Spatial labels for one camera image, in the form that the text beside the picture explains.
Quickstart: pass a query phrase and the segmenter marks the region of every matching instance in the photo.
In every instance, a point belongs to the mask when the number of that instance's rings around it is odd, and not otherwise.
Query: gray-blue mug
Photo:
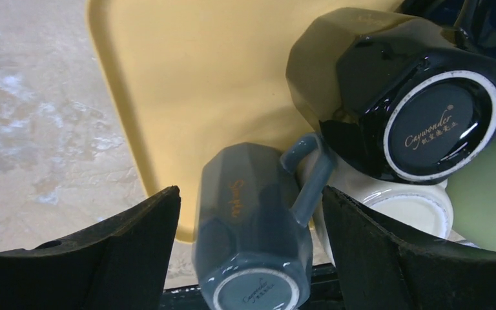
[[[315,149],[316,169],[300,190],[295,170]],[[328,146],[311,133],[282,155],[241,143],[204,166],[192,260],[212,310],[292,310],[309,298],[307,225],[334,165]]]

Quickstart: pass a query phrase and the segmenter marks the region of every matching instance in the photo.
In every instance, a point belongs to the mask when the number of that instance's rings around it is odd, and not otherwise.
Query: green mug
[[[496,251],[496,141],[452,175],[446,191],[455,214],[453,230],[478,247]]]

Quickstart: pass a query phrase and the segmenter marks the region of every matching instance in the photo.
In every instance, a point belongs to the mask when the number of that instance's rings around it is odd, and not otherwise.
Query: marble countertop
[[[145,199],[84,12],[85,0],[0,0],[0,251]],[[315,245],[315,263],[328,262]],[[191,246],[176,242],[165,287],[195,283]]]

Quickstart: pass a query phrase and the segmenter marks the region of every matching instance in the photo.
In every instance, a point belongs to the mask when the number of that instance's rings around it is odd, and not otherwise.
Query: white mug
[[[380,181],[352,168],[335,155],[336,168],[328,185],[346,193],[369,208],[381,212],[420,231],[446,239],[453,225],[453,208],[445,188],[447,181],[437,185],[408,185]],[[307,157],[300,171],[300,183],[305,183],[313,169],[316,154]],[[322,202],[313,214],[318,239],[332,264],[335,265],[324,223]]]

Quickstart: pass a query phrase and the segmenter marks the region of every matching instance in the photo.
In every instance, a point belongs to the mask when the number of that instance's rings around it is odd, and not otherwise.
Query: gold text on mug
[[[453,117],[451,115],[447,115],[450,110],[453,110],[453,105],[448,105],[446,110],[442,113],[439,122],[430,125],[429,128],[419,132],[416,135],[409,135],[406,138],[404,145],[406,147],[411,147],[412,150],[417,150],[421,143],[424,145],[430,143],[434,139],[450,131],[453,127],[457,126],[457,123],[454,121],[450,123],[450,120]]]
[[[244,298],[242,298],[242,301],[246,304],[255,304],[258,299],[267,294],[267,292],[270,291],[272,288],[274,288],[274,284],[267,284],[267,281],[265,281],[263,278],[260,278],[260,286],[258,286],[258,288],[255,289],[255,291],[253,291],[250,296],[245,296]]]
[[[244,186],[243,180],[236,180],[234,183],[229,183],[229,188],[232,192],[232,198],[229,203],[232,205],[231,207],[231,216],[233,218],[238,217],[240,214],[240,210],[244,207],[242,202],[240,201],[240,188]]]

